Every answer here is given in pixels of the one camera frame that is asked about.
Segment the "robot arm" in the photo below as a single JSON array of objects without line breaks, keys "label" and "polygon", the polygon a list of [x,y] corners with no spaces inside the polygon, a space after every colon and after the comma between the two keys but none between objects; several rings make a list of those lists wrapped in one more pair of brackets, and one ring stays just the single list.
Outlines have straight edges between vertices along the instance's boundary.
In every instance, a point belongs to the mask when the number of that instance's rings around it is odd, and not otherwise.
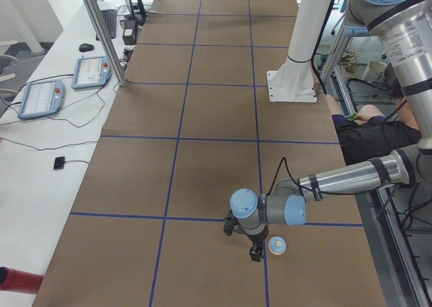
[{"label": "robot arm", "polygon": [[230,200],[226,234],[251,241],[260,262],[271,224],[302,225],[306,204],[327,196],[355,195],[394,184],[431,181],[431,0],[347,0],[346,18],[383,43],[422,137],[389,155],[313,174],[273,180],[265,194],[243,188]]}]

